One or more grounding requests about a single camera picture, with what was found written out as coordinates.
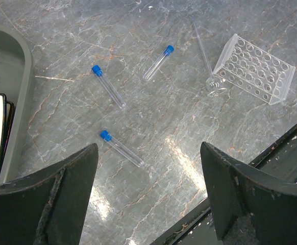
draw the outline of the marble countertop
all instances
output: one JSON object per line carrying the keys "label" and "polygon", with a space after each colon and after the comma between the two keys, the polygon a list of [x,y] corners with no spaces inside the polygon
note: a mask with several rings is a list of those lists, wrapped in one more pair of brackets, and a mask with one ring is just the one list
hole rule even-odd
{"label": "marble countertop", "polygon": [[[235,33],[296,66],[286,101],[270,106],[235,86],[207,97],[190,16],[212,66]],[[0,24],[21,34],[34,57],[19,176],[98,144],[81,244],[150,244],[206,198],[202,141],[248,163],[297,123],[297,1],[0,0]],[[143,81],[169,44],[174,53]],[[95,64],[125,99],[124,110],[98,83]],[[104,128],[147,167],[104,143]]]}

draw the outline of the blue stopper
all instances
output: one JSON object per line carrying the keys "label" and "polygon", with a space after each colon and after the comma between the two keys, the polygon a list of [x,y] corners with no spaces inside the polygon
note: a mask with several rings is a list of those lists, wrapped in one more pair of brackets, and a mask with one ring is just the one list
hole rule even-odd
{"label": "blue stopper", "polygon": [[171,55],[171,53],[172,53],[174,50],[175,50],[174,47],[172,47],[171,45],[169,45],[169,46],[165,49],[164,54],[165,54],[166,56],[169,56],[169,55]]}
{"label": "blue stopper", "polygon": [[101,133],[100,133],[100,136],[102,139],[104,139],[105,141],[110,141],[112,139],[112,136],[109,134],[108,131],[106,130],[103,130]]}
{"label": "blue stopper", "polygon": [[98,76],[102,76],[103,75],[103,71],[101,71],[101,68],[98,65],[95,65],[92,67],[92,71]]}

